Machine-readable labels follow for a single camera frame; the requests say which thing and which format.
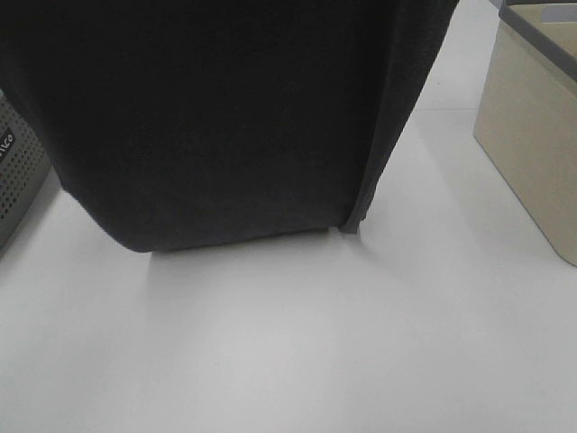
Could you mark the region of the dark navy towel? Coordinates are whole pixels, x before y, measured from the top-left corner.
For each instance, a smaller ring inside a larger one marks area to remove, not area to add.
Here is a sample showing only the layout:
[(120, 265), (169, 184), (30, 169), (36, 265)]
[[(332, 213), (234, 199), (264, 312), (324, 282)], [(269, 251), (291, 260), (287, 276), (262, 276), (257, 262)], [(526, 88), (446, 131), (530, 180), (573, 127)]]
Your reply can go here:
[(139, 253), (355, 233), (454, 1), (4, 1), (1, 88)]

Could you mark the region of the beige storage bin grey rim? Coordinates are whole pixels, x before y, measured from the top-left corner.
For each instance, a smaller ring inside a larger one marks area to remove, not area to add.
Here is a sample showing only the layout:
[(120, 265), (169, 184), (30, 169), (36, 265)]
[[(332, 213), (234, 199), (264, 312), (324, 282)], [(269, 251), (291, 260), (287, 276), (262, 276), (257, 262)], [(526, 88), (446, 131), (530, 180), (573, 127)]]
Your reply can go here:
[(505, 1), (473, 135), (554, 251), (576, 263), (576, 3)]

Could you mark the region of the grey perforated plastic basket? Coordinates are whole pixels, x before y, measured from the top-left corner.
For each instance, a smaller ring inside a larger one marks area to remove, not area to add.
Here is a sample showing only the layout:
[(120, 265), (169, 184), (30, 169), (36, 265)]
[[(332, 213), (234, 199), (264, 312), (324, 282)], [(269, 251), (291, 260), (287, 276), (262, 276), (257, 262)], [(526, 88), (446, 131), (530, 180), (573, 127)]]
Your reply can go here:
[(1, 255), (29, 241), (58, 189), (32, 127), (1, 95)]

